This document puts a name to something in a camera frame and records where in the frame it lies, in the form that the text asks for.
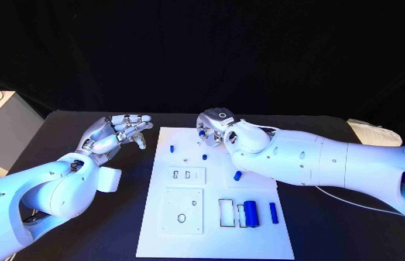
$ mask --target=table surface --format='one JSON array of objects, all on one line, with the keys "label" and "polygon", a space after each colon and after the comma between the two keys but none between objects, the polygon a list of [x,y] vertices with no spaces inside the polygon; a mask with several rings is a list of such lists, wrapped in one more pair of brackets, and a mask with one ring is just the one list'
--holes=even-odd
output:
[{"label": "table surface", "polygon": [[[83,133],[94,121],[104,116],[127,113],[54,112],[11,174],[74,152]],[[81,216],[47,233],[19,252],[15,260],[135,260],[161,127],[192,128],[198,117],[198,114],[149,115],[153,117],[155,128],[145,133],[146,150],[130,143],[106,164],[123,170],[117,192],[97,192],[94,202]],[[334,140],[360,143],[347,121],[339,118],[240,117],[262,125],[308,131]],[[360,192],[335,187],[325,189],[347,200],[393,210],[385,203]],[[279,194],[296,260],[404,260],[404,217],[360,208],[328,196],[315,187],[279,182]]]}]

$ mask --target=rectangular hole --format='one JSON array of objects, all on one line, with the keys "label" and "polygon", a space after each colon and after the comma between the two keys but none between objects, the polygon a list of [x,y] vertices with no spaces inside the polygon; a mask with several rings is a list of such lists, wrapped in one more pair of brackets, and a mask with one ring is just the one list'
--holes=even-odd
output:
[{"label": "rectangular hole", "polygon": [[238,204],[240,227],[247,228],[246,205]]},{"label": "rectangular hole", "polygon": [[233,200],[227,200],[227,199],[220,200],[220,226],[236,227]]}]

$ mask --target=circular hole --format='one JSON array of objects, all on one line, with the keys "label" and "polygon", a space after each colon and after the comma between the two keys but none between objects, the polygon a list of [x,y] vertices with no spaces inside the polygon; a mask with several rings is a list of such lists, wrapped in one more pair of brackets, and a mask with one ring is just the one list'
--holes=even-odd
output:
[{"label": "circular hole", "polygon": [[181,214],[181,215],[178,216],[178,221],[179,221],[181,223],[185,223],[185,221],[187,221],[187,215],[185,215],[185,214]]}]

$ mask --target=small blue cylinder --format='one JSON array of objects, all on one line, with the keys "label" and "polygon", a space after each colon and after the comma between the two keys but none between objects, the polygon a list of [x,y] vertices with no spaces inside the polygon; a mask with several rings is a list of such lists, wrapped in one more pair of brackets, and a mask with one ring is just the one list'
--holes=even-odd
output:
[{"label": "small blue cylinder", "polygon": [[279,217],[275,202],[270,203],[270,212],[273,213],[273,224],[279,224]]},{"label": "small blue cylinder", "polygon": [[256,201],[247,201],[244,203],[244,208],[246,208],[247,226],[256,228],[260,226],[260,217],[259,217],[259,210],[256,208]]},{"label": "small blue cylinder", "polygon": [[243,176],[243,172],[237,171],[236,176],[234,176],[236,181],[240,181],[241,176]]}]

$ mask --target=white robotic arm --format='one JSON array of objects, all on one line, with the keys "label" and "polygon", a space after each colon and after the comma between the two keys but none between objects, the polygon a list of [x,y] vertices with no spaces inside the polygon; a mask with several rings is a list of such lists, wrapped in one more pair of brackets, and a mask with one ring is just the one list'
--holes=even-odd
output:
[{"label": "white robotic arm", "polygon": [[[14,255],[41,236],[91,205],[96,191],[117,190],[122,170],[102,167],[115,157],[122,144],[138,142],[152,128],[151,116],[122,115],[102,118],[89,128],[74,153],[57,162],[0,178],[0,260]],[[47,214],[25,223],[19,202]]]},{"label": "white robotic arm", "polygon": [[243,171],[300,186],[364,192],[405,214],[405,148],[344,143],[273,128],[266,132],[226,108],[207,110],[197,129],[210,146],[226,143]]}]

